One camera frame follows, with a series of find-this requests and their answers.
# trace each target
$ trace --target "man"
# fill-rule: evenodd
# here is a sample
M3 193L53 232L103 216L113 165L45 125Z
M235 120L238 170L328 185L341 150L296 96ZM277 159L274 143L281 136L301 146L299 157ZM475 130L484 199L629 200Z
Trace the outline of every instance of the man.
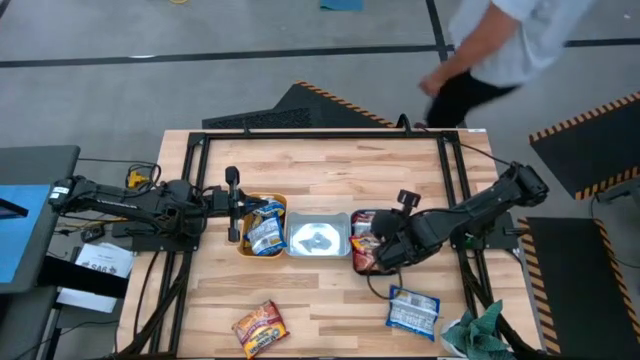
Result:
M551 65L593 0L462 0L449 26L456 53L425 76L427 127L455 128Z

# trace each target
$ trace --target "black floor mat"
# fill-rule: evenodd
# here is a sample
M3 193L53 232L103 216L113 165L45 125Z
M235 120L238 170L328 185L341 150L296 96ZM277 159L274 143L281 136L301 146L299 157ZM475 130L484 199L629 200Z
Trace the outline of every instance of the black floor mat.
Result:
M638 176L640 92L531 134L540 158L575 199Z
M295 129L319 127L318 106L253 111L202 120L203 129Z
M392 122L304 81L292 85L274 109L311 105L320 107L323 128L395 127Z
M640 325L603 224L519 220L544 343L552 354L640 359Z

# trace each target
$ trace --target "wooden tabletop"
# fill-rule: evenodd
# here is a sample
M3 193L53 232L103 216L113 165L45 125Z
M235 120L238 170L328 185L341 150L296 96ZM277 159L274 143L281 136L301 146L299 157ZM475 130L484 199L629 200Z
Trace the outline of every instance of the wooden tabletop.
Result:
M158 163L164 180L179 179L188 131L166 131ZM461 141L490 152L487 134L460 131ZM497 178L493 161L463 148L473 193ZM455 161L448 151L455 175ZM287 211L306 214L350 214L357 209L399 207L398 191L422 195L419 209L446 207L442 171L435 141L398 140L225 140L213 141L205 186L224 184L224 169L240 170L245 192L276 192L286 196ZM192 169L191 181L195 181ZM459 184L455 184L460 194ZM336 260L241 257L226 241L228 219L210 219L200 249L194 253L182 334L181 357L244 356L231 330L265 300L279 307L287 338L263 356L436 356L445 355L436 341L385 326L389 305L375 297L365 277L356 274L351 258ZM540 347L520 264L506 252L485 251L495 299L503 299L503 314L531 346ZM142 281L152 254L136 258L118 329L118 343L132 339L133 321ZM145 291L140 328L156 306L164 266L161 254ZM458 260L446 244L442 250L403 270L407 289L440 298L438 331L460 318L465 300ZM373 286L388 291L395 276L373 278ZM167 312L161 349L169 340L173 309Z

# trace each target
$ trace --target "white shirt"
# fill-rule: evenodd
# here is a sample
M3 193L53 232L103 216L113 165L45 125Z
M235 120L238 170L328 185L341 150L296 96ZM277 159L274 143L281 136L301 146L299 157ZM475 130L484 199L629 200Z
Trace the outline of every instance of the white shirt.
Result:
M593 0L463 0L449 31L456 47L475 30L493 2L520 21L498 52L471 69L471 75L496 86L523 84L558 58L569 33Z

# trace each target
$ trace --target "gray floor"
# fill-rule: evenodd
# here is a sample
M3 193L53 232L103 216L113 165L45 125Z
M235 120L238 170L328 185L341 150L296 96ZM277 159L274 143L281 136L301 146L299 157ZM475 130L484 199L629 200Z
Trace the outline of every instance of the gray floor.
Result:
M458 2L436 0L445 30ZM571 39L640 37L638 19L637 0L601 0ZM422 0L365 0L361 13L300 0L13 0L0 19L0 61L434 43ZM468 117L469 127L488 129L497 156L533 165L551 186L547 202L514 214L588 217L588 204L569 197L527 135L638 91L638 63L640 46L571 48L544 76ZM165 129L270 108L295 80L388 119L416 120L428 103L416 84L437 64L437 53L423 52L0 68L0 146L78 144L83 156L152 161ZM81 163L77 173L119 185L125 170ZM622 199L595 212L618 256L640 264L640 210ZM77 241L56 237L51 249L62 254ZM640 270L623 272L640 310ZM80 329L61 339L56 359L112 346L113 328Z

